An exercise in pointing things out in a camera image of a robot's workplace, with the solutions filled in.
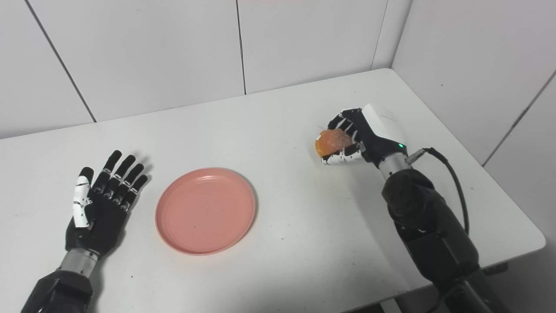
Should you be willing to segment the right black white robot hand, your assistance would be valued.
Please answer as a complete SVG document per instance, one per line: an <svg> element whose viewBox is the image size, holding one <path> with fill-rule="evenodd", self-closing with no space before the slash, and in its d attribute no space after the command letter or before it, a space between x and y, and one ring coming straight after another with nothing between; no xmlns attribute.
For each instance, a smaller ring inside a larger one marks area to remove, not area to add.
<svg viewBox="0 0 556 313"><path fill-rule="evenodd" d="M322 155L321 162L326 165L363 160L380 168L390 158L409 157L398 122L372 104L341 111L328 123L327 130L342 131L350 144Z"/></svg>

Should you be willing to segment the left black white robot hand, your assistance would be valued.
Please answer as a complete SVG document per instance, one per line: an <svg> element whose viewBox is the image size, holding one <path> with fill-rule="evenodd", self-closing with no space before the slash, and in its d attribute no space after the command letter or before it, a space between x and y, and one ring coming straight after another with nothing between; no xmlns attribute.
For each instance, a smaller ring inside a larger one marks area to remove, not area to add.
<svg viewBox="0 0 556 313"><path fill-rule="evenodd" d="M65 251L81 248L105 257L119 242L128 214L148 181L145 167L113 151L97 178L90 167L78 174L72 198L72 218L65 233Z"/></svg>

